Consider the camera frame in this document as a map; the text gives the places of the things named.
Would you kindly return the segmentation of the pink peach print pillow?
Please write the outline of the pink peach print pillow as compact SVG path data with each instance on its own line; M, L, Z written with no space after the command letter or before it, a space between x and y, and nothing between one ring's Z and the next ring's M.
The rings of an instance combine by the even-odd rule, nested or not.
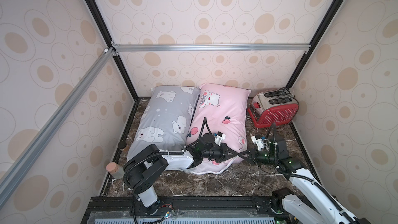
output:
M198 139L206 118L211 133L221 132L226 136L223 143L234 151L246 151L246 110L251 91L210 83L202 84L200 89L186 144Z

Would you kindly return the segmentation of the grey bear print pillow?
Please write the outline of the grey bear print pillow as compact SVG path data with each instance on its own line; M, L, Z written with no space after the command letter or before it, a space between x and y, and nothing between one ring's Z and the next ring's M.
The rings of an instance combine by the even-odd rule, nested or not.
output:
M185 146L200 89L188 86L158 86L141 117L127 154L131 160L147 146L179 151Z

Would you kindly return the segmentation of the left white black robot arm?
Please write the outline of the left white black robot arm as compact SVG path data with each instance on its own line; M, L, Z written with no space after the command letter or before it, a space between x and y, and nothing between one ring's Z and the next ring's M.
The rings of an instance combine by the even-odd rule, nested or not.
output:
M181 151L160 150L151 144L124 165L123 181L133 190L133 196L150 208L159 205L153 184L164 171L186 171L199 166L205 158L222 163L237 155L222 142L221 132L203 134Z

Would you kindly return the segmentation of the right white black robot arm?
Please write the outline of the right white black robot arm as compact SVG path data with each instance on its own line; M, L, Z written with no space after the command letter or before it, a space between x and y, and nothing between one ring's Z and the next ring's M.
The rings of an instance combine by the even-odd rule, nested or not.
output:
M288 213L303 224L368 224L366 218L358 218L355 214L342 206L332 195L317 181L310 170L301 160L291 157L286 141L272 137L252 137L256 145L238 153L245 161L255 164L273 166L279 174L298 188L305 198L311 203L307 205L288 188L272 192L270 208L275 214Z

